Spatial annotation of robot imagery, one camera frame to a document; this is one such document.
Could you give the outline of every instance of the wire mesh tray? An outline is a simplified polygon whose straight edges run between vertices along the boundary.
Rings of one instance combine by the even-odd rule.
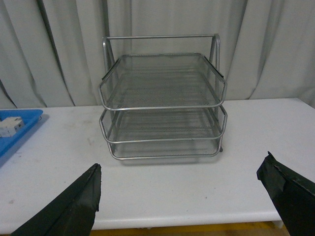
[[[209,108],[225,99],[223,76],[201,54],[124,55],[99,86],[108,110]]]
[[[219,108],[107,111],[99,123],[117,159],[213,156],[227,114]]]

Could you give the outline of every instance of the metal rod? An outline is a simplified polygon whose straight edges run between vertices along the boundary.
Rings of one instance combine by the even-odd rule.
[[[117,160],[148,160],[148,159],[165,159],[165,158],[197,158],[197,157],[212,157],[217,155],[221,150],[221,143],[222,143],[222,137],[220,137],[218,141],[218,149],[212,153],[212,154],[194,154],[194,155],[168,155],[168,156],[132,156],[132,157],[117,157],[113,150],[110,147],[110,144],[108,143],[108,146],[110,147],[110,153],[111,155],[117,159]]]
[[[209,55],[209,62],[210,63],[213,62],[213,54],[214,54],[214,51],[215,51],[215,47],[216,47],[216,38],[212,37],[211,48],[210,48],[210,55]]]
[[[111,39],[151,39],[151,38],[203,38],[203,37],[214,37],[215,34],[195,34],[195,35],[159,35],[159,36],[118,36],[118,37],[107,37]]]
[[[216,69],[220,71],[220,36],[219,34],[215,33],[216,39]]]
[[[110,66],[112,66],[115,63],[115,59],[114,59],[112,45],[110,43],[109,37],[106,39],[106,45],[107,45],[108,54],[109,54],[109,58],[110,58],[110,62],[111,62]]]
[[[172,107],[130,107],[130,108],[109,108],[105,104],[103,107],[109,111],[132,111],[132,110],[158,110],[158,109],[185,109],[185,108],[213,108],[222,105],[223,100],[215,105],[198,105],[198,106],[172,106]]]
[[[103,37],[103,53],[104,53],[104,62],[105,62],[105,73],[109,71],[109,63],[107,58],[107,51],[106,51],[106,39],[107,37]]]
[[[105,117],[105,114],[107,112],[107,110],[104,110],[104,112],[102,113],[100,119],[99,119],[99,125],[101,127],[102,130],[102,134],[104,139],[111,144],[127,144],[127,143],[147,143],[147,142],[170,142],[170,141],[197,141],[197,140],[215,140],[220,138],[223,133],[225,132],[225,126],[226,126],[226,121],[227,121],[227,113],[224,109],[223,106],[220,106],[220,109],[222,110],[222,113],[224,114],[224,118],[223,118],[223,123],[222,123],[222,128],[221,128],[221,132],[219,135],[215,136],[215,137],[202,137],[202,138],[173,138],[173,139],[150,139],[150,140],[127,140],[127,141],[112,141],[109,140],[108,134],[106,133],[104,124],[103,124],[103,119]]]

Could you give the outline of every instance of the mesh bottom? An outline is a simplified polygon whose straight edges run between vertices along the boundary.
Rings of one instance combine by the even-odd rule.
[[[211,106],[216,101],[200,73],[124,74],[109,107]]]
[[[111,145],[118,158],[213,156],[219,151],[219,140],[145,142]]]
[[[200,54],[125,55],[100,85],[106,107],[214,107],[224,100],[223,76]]]
[[[107,112],[103,119],[108,139],[141,141],[165,139],[218,138],[222,133],[222,110],[219,121],[212,109],[176,109]]]

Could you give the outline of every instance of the blue tray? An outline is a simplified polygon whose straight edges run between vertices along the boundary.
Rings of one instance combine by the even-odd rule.
[[[24,126],[12,137],[0,138],[0,157],[8,151],[19,139],[23,137],[39,120],[42,110],[0,110],[0,119],[7,117],[21,117]]]

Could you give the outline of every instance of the black tape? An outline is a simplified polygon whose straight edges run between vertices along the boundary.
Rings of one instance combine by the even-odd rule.
[[[98,211],[101,166],[94,164],[12,236],[89,236]]]
[[[315,183],[276,161],[268,152],[257,171],[291,236],[315,235]]]

